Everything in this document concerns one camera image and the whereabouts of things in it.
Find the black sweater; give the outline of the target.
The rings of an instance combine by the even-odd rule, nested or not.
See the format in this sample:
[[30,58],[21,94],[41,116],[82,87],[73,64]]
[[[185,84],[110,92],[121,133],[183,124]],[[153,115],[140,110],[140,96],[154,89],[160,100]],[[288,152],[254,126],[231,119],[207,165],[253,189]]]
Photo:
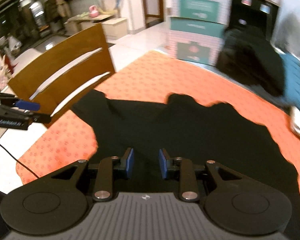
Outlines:
[[281,154],[266,126],[241,116],[232,105],[206,107],[188,95],[171,94],[166,103],[110,100],[92,90],[72,111],[94,130],[98,149],[92,164],[103,158],[135,152],[130,179],[120,179],[120,191],[172,191],[175,181],[162,179],[159,151],[203,165],[214,160],[283,192],[292,203],[285,235],[300,239],[300,191],[294,165]]

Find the black folded clothes pile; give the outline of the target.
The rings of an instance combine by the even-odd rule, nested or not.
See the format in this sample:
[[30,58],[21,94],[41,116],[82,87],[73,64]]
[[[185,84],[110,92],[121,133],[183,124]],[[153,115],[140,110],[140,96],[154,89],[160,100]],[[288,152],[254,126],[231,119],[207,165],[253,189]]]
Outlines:
[[227,29],[215,67],[243,85],[261,86],[272,96],[284,93],[282,59],[257,27]]

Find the wooden chair left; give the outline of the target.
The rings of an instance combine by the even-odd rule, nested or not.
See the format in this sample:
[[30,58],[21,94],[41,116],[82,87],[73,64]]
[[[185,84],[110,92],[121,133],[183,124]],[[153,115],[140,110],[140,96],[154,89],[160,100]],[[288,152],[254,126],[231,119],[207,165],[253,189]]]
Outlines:
[[40,104],[56,122],[74,103],[116,73],[102,24],[72,35],[14,75],[8,86]]

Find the orange flower-pattern table mat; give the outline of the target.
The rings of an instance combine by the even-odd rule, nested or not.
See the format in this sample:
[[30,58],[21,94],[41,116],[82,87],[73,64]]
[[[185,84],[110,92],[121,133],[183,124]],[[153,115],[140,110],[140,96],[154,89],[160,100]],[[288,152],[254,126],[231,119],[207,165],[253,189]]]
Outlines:
[[[266,126],[283,157],[297,170],[300,191],[300,139],[288,127],[288,115],[254,93],[208,70],[151,51],[95,89],[110,100],[166,103],[171,94],[188,95],[210,107],[228,103],[244,118]],[[78,159],[90,158],[98,144],[94,130],[72,110],[60,117],[21,157],[24,184]]]

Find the pink kettlebell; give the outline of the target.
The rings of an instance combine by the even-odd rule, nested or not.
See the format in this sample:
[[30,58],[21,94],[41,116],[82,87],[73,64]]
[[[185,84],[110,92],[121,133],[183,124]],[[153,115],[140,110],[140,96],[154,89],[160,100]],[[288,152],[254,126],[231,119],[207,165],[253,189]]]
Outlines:
[[95,6],[95,5],[91,5],[90,7],[89,7],[89,17],[90,18],[96,18],[96,17],[98,17],[99,16],[99,11],[98,11],[98,9],[97,9],[97,6]]

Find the low white cabinet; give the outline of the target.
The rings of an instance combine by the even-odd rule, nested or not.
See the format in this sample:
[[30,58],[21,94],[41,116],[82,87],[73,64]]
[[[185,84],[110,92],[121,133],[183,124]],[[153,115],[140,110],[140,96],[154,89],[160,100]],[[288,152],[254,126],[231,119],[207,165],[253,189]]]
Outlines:
[[116,18],[115,15],[101,14],[97,17],[89,15],[76,15],[69,18],[64,26],[70,35],[88,29],[98,23],[102,24],[104,34],[109,40],[118,40],[128,35],[128,21],[126,18]]

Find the lower teal pink carton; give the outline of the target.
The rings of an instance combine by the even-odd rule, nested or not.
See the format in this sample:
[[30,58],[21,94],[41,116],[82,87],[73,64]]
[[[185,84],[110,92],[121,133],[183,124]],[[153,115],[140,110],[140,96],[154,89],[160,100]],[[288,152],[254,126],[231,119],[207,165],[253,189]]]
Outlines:
[[169,18],[168,52],[179,60],[214,66],[224,41],[225,26],[188,18]]

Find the teal pink carton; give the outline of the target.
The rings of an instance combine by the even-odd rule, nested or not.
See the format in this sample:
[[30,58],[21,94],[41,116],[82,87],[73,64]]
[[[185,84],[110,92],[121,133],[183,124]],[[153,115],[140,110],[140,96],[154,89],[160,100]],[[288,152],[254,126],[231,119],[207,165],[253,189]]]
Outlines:
[[172,0],[171,16],[227,25],[232,0]]
[[188,18],[169,18],[168,52],[179,60],[214,66],[224,41],[225,26]]

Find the teal knitted sweater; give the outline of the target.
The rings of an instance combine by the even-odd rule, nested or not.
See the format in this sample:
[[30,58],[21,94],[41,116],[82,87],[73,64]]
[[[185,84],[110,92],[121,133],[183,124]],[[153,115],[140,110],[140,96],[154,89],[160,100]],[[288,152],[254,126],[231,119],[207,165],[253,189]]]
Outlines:
[[281,54],[285,70],[283,100],[300,111],[300,60],[292,54]]

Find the upper teal pink carton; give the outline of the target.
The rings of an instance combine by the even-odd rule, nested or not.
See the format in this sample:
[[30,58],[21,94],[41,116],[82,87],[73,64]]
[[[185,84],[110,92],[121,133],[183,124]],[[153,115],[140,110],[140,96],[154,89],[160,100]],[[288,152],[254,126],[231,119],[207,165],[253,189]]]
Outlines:
[[171,16],[227,25],[232,0],[172,0]]

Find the clear plastic bag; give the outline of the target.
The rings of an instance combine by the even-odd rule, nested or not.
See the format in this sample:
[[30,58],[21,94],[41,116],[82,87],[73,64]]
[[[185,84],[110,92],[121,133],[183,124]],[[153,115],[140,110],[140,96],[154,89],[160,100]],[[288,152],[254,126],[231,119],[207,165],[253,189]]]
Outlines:
[[300,9],[288,13],[281,21],[273,45],[284,53],[300,58]]

